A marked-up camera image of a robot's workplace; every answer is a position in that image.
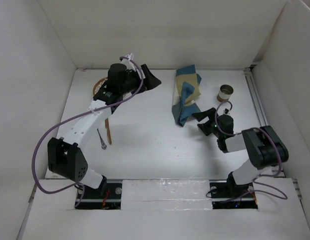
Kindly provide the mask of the white brown metal cup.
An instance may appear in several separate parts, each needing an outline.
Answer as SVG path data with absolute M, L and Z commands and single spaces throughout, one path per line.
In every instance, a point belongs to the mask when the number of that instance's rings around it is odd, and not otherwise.
M 229 100 L 233 92 L 234 92 L 234 89 L 232 86 L 228 84 L 223 84 L 219 88 L 219 92 L 217 94 L 217 100 L 219 102 L 227 101 Z

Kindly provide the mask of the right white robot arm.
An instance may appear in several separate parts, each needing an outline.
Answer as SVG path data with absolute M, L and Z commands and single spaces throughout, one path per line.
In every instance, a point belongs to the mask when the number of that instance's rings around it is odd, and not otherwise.
M 275 166 L 282 169 L 282 163 L 288 161 L 288 149 L 269 125 L 234 134 L 233 118 L 228 114 L 217 114 L 214 107 L 194 113 L 192 117 L 197 121 L 208 118 L 208 121 L 198 124 L 198 127 L 206 136 L 213 134 L 217 138 L 218 148 L 223 153 L 247 151 L 248 160 L 229 173 L 226 186 L 222 188 L 232 197 L 247 191 L 253 179 L 261 176 L 266 169 Z

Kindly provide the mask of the orange rimmed patterned plate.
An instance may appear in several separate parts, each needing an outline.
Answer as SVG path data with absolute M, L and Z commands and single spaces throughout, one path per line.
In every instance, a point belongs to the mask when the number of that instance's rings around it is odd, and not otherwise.
M 108 80 L 107 77 L 104 77 L 102 79 L 100 79 L 93 87 L 93 90 L 92 90 L 92 95 L 95 96 L 99 89 L 102 87 L 102 85 Z

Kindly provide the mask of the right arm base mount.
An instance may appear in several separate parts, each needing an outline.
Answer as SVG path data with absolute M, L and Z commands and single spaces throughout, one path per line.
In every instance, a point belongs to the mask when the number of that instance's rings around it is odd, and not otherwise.
M 258 209 L 255 194 L 249 192 L 252 189 L 252 183 L 230 190 L 225 181 L 211 181 L 206 197 L 214 210 Z

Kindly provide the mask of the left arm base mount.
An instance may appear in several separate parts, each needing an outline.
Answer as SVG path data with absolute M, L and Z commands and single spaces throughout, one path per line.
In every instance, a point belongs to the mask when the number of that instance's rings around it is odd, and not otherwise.
M 120 210 L 122 196 L 122 182 L 110 181 L 106 190 L 100 193 L 97 189 L 85 186 L 77 188 L 74 207 L 77 210 Z

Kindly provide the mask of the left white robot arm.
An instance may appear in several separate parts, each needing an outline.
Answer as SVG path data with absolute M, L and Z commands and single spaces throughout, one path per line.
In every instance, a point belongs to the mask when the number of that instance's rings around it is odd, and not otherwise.
M 62 137 L 49 140 L 48 168 L 51 172 L 89 187 L 95 198 L 106 194 L 106 178 L 88 166 L 83 149 L 127 94 L 149 91 L 161 84 L 146 64 L 141 66 L 141 71 L 142 74 L 138 74 L 122 63 L 110 66 L 106 80 L 93 96 L 88 114 L 80 117 Z

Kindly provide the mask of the copper table knife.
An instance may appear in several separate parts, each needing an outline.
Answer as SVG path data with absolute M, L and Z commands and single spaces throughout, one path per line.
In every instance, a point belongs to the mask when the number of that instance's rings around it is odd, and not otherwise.
M 107 134 L 107 141 L 111 145 L 112 139 L 111 139 L 110 125 L 109 125 L 109 119 L 108 118 L 105 120 L 105 129 L 106 129 L 106 134 Z

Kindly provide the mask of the silver fork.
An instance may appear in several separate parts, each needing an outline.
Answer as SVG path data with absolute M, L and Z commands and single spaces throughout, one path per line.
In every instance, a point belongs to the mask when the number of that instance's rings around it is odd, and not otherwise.
M 106 145 L 106 143 L 104 142 L 104 140 L 103 140 L 103 138 L 102 138 L 102 136 L 101 136 L 101 134 L 100 134 L 99 129 L 97 129 L 97 133 L 98 133 L 99 140 L 100 140 L 100 143 L 101 143 L 101 148 L 102 148 L 103 150 L 105 150 L 105 149 L 107 148 L 107 145 Z

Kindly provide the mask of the blue beige checked placemat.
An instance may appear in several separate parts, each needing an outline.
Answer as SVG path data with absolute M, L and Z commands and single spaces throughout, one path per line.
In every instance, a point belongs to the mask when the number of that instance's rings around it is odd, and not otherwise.
M 194 64 L 176 70 L 172 100 L 172 115 L 176 125 L 183 127 L 192 114 L 200 112 L 196 100 L 201 95 L 201 80 Z

